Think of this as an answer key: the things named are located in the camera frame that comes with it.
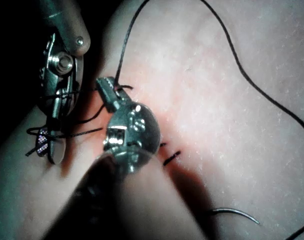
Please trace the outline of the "right arm needle driver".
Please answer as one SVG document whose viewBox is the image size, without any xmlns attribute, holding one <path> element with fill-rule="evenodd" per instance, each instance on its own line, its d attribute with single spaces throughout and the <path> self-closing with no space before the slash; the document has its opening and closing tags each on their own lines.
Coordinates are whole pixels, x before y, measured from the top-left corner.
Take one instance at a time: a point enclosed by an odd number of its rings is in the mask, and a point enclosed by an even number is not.
<svg viewBox="0 0 304 240">
<path fill-rule="evenodd" d="M 39 108 L 62 121 L 74 109 L 80 90 L 80 58 L 69 53 L 57 33 L 48 38 L 40 68 Z"/>
</svg>

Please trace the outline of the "left arm needle driver jaw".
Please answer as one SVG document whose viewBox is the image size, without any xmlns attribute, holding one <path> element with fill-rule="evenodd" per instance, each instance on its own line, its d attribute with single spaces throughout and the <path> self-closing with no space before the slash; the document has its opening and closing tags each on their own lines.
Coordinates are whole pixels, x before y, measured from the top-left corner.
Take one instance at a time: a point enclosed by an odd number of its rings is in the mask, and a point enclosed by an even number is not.
<svg viewBox="0 0 304 240">
<path fill-rule="evenodd" d="M 104 81 L 106 83 L 106 104 L 108 106 L 115 106 L 115 102 L 119 103 L 120 101 L 127 101 L 129 96 L 122 89 L 122 87 L 117 83 L 114 77 L 105 77 Z"/>
<path fill-rule="evenodd" d="M 99 77 L 96 79 L 97 91 L 107 109 L 114 113 L 117 110 L 117 95 L 114 91 L 115 79 L 113 77 Z"/>
</svg>

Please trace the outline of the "left arm needle driver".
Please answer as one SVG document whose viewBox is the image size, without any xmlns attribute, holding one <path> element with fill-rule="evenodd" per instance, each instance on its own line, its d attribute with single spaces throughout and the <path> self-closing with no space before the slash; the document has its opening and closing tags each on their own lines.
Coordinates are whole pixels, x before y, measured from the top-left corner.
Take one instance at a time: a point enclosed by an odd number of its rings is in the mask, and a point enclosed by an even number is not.
<svg viewBox="0 0 304 240">
<path fill-rule="evenodd" d="M 104 150 L 111 151 L 122 174 L 132 174 L 146 165 L 160 148 L 160 127 L 144 104 L 117 104 L 108 122 Z"/>
</svg>

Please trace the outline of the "right arm needle driver jaw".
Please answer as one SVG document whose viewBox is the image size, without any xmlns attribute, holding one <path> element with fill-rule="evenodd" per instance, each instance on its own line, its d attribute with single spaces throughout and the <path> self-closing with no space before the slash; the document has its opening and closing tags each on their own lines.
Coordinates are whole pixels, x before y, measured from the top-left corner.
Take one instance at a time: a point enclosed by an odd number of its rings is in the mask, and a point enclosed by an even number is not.
<svg viewBox="0 0 304 240">
<path fill-rule="evenodd" d="M 53 125 L 48 126 L 48 159 L 50 163 L 59 165 L 65 157 L 66 137 Z"/>
<path fill-rule="evenodd" d="M 37 139 L 36 139 L 36 152 L 39 157 L 44 157 L 48 154 L 49 147 L 48 147 L 48 140 L 45 135 L 48 134 L 48 128 L 42 127 L 38 131 Z"/>
</svg>

